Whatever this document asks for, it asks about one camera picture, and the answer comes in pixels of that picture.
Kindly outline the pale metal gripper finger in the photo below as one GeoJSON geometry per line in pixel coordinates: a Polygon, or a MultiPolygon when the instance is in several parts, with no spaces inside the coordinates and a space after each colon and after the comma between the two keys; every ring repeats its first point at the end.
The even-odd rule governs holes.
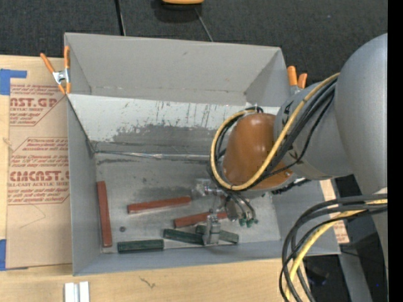
{"type": "Polygon", "coordinates": [[[202,198],[205,196],[217,196],[219,189],[211,179],[198,178],[195,179],[191,188],[191,194],[194,198],[202,198]]]}
{"type": "Polygon", "coordinates": [[[203,234],[204,245],[216,245],[220,238],[220,222],[217,215],[208,215],[206,230],[203,234]]]}

